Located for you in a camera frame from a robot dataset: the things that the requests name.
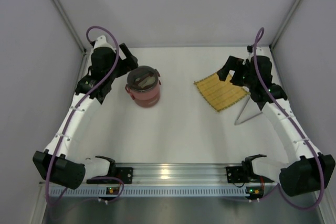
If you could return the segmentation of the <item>dark red steel-lined pot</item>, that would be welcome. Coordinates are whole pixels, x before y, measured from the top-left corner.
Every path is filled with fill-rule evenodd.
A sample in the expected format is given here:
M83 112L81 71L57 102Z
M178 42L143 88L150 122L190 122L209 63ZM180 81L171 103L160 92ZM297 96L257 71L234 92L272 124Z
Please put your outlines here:
M157 92L134 92L135 103L143 108L150 108L156 105L160 99L160 91Z

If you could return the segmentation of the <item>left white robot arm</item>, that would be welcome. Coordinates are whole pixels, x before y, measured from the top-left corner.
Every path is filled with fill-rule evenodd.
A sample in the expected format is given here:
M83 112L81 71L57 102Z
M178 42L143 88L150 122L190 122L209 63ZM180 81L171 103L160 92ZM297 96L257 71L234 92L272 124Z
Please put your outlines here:
M42 179L76 189L85 180L116 174L113 159L96 156L76 163L75 153L93 115L111 91L113 81L138 67L137 58L126 44L120 44L119 49L125 59L117 57L116 51L108 43L95 44L91 66L77 83L61 127L45 150L36 151L33 155L33 163Z

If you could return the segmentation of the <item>cream small spoon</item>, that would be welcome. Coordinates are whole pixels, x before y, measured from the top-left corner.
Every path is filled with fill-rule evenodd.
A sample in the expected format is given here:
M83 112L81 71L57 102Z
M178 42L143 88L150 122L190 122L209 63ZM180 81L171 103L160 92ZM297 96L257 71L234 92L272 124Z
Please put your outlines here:
M139 87L141 87L142 89L145 89L145 87L151 86L155 82L155 80L156 78L154 76L148 76L139 83Z

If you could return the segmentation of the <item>pink steel-lined pot with handles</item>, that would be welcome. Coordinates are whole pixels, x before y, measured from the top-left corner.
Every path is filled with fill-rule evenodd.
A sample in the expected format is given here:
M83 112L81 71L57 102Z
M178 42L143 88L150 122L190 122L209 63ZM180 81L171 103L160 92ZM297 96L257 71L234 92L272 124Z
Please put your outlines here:
M126 84L125 90L137 105L147 108L158 103L160 99L160 85L158 82L155 86L147 90L137 91Z

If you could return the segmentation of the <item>metal tongs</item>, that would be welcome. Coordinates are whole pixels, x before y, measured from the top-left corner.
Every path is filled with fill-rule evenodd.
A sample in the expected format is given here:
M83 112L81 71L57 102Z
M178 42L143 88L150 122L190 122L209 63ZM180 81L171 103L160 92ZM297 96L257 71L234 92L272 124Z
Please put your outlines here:
M234 125L240 125L243 124L244 122L247 122L250 119L253 119L255 117L257 117L258 115L261 114L261 111L257 105L257 103L255 103L252 98L250 96L248 96L248 99L245 103L245 105L243 106L243 108L241 109L241 111L239 112Z

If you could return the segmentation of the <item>left black base bracket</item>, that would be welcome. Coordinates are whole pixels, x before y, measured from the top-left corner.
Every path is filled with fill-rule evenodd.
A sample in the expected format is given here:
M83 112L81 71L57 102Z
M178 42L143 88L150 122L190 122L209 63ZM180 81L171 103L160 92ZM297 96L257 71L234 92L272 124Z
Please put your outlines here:
M124 184L132 184L133 167L117 167L116 177L122 180Z

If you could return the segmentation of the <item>aluminium mounting rail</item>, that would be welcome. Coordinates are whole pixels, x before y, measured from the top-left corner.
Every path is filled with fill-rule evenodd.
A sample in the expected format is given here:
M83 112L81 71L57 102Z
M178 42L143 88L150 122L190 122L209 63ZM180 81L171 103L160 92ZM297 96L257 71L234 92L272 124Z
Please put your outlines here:
M117 180L84 182L77 189L50 184L51 200L58 197L88 197L111 200L116 197L238 197L259 198L272 191L276 182L264 177L245 183L227 181L226 167L239 164L118 164L133 167L132 184Z

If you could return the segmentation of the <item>right black base bracket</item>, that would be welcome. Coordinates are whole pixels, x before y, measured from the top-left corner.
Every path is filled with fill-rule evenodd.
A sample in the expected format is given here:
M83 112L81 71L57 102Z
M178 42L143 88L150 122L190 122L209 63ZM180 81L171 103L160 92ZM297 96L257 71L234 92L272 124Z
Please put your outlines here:
M226 167L227 181L231 184L245 183L247 178L242 166Z

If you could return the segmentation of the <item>bamboo serving mat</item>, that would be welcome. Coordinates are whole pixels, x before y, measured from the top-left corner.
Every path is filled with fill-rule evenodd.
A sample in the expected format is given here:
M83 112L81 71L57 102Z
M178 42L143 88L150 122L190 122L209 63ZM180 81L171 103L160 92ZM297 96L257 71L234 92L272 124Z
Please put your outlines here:
M202 80L195 81L194 85L204 100L216 111L221 112L241 101L249 95L243 87L234 86L229 74L225 81L220 81L217 73Z

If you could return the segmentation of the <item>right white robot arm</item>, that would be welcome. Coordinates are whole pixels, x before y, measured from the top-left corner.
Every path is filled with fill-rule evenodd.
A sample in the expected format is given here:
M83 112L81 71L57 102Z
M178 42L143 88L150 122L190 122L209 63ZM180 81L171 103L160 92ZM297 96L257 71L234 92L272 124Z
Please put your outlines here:
M272 63L266 56L241 59L229 56L217 72L225 81L230 71L231 84L245 87L259 111L268 119L287 154L282 163L265 154L246 157L242 161L248 179L259 176L277 182L290 197L327 188L335 168L332 155L324 155L311 143L299 125L283 88L272 81Z

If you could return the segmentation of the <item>grey transparent lid with handles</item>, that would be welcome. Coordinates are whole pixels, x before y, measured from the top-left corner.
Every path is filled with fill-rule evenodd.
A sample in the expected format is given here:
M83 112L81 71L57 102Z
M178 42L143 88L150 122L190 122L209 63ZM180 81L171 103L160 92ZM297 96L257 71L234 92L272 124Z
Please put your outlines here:
M159 72L149 66L139 66L127 76L128 87L136 92L149 92L159 83Z

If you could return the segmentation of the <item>black base bracket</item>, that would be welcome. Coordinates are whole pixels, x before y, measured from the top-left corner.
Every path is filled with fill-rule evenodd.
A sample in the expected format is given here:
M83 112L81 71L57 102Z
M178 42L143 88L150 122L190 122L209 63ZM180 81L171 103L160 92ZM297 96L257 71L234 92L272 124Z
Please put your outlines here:
M245 183L247 178L242 166L226 167L227 181L231 184Z
M132 184L133 167L117 167L116 177L122 180L124 184Z

